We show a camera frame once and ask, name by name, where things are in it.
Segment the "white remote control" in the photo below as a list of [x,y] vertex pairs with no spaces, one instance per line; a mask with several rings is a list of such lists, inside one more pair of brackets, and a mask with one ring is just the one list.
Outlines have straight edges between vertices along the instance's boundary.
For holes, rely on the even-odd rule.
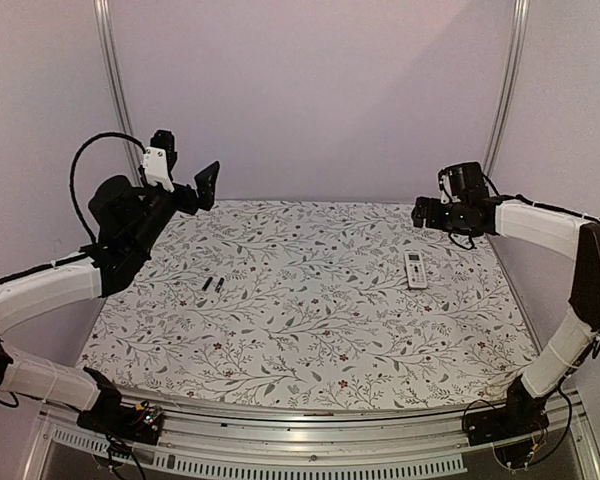
[[418,251],[406,251],[404,260],[408,286],[411,289],[426,289],[428,281],[423,255]]

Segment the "black AAA battery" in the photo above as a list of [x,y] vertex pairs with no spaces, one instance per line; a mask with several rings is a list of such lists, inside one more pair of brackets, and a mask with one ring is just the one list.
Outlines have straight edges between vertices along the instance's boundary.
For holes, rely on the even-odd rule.
[[203,284],[202,291],[207,291],[207,289],[210,287],[212,282],[213,282],[213,277],[209,277]]
[[217,282],[217,284],[216,284],[216,286],[215,286],[215,289],[214,289],[214,291],[215,291],[216,293],[220,292],[220,291],[221,291],[221,289],[222,289],[222,287],[223,287],[223,285],[224,285],[224,283],[225,283],[225,278],[224,278],[224,277],[221,277],[221,278],[218,280],[218,282]]

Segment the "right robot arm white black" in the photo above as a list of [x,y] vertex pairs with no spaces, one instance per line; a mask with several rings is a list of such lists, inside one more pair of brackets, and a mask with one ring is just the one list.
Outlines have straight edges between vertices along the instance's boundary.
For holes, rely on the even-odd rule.
[[521,240],[574,262],[564,320],[542,352],[508,387],[497,427],[517,436],[535,420],[559,383],[600,351],[600,219],[551,210],[521,197],[494,196],[473,202],[419,197],[413,225],[469,238]]

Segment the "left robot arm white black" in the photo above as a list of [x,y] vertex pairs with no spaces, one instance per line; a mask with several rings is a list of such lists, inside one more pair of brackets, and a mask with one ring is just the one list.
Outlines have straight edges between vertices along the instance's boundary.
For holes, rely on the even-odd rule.
[[103,374],[79,370],[7,349],[2,335],[70,304],[106,298],[128,288],[175,213],[208,211],[220,171],[213,162],[193,186],[171,181],[166,167],[145,166],[146,182],[124,175],[104,181],[88,208],[99,226],[97,240],[61,260],[0,278],[0,392],[65,404],[90,415],[108,434],[128,426],[122,395]]

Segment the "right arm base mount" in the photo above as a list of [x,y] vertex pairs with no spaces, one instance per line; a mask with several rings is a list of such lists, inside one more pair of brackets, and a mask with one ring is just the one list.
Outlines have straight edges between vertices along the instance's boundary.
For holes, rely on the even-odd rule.
[[499,442],[540,432],[549,426],[545,400],[508,398],[502,407],[466,412],[461,420],[471,446]]

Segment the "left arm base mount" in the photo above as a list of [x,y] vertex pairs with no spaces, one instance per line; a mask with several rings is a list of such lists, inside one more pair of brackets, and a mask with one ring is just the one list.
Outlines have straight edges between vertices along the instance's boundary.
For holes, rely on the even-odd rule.
[[148,400],[125,406],[120,391],[103,374],[88,367],[83,370],[96,382],[99,394],[91,409],[79,413],[77,425],[117,440],[157,445],[164,424],[163,409]]

